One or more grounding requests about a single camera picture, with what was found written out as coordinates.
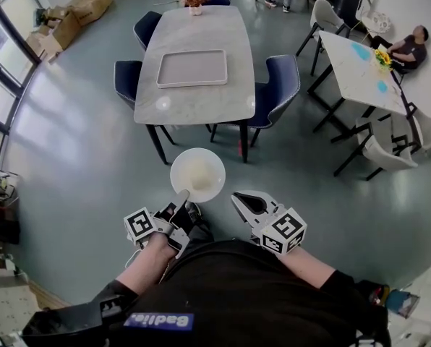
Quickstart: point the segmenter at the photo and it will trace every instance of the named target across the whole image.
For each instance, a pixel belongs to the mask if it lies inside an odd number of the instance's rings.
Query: gray t-shirt
[[[409,62],[410,66],[417,68],[426,59],[426,46],[423,43],[415,43],[415,37],[413,35],[408,35],[404,38],[405,44],[395,50],[399,54],[413,54],[417,61]]]

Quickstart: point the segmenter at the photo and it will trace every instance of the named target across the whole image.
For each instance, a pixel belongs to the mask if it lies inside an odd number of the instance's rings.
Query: white bowl
[[[221,192],[225,184],[225,167],[210,150],[201,147],[188,149],[172,163],[171,183],[176,193],[188,190],[190,202],[207,202]]]

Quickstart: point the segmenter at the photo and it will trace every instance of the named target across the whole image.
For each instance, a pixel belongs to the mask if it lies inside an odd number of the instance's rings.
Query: white tray
[[[227,53],[224,50],[181,51],[164,54],[156,84],[167,87],[225,85]]]

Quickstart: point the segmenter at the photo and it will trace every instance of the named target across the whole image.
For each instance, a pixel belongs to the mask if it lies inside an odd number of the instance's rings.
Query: black sleeve
[[[335,271],[323,284],[322,291],[336,297],[349,310],[355,325],[365,335],[387,346],[388,310],[382,306],[371,305],[355,287],[354,279]]]
[[[127,288],[123,283],[113,280],[95,296],[93,301],[101,301],[102,299],[108,299],[114,296],[123,296],[125,297],[123,300],[124,304],[131,304],[137,299],[138,294],[132,289]]]

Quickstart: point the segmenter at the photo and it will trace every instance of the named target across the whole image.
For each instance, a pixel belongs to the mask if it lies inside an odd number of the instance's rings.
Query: person's arm
[[[392,46],[390,46],[388,48],[388,54],[391,54],[394,50],[397,50],[404,45],[405,45],[405,40],[400,40],[400,41],[396,42],[395,44],[393,44]]]
[[[391,55],[394,58],[400,59],[402,61],[417,61],[417,59],[415,58],[415,55],[413,55],[413,53],[410,53],[410,54],[392,53]]]
[[[154,233],[147,246],[116,280],[136,294],[143,294],[156,284],[177,251],[167,244],[167,236]]]
[[[319,289],[336,271],[336,269],[316,259],[301,247],[295,248],[284,256],[278,255],[278,259],[295,276]]]

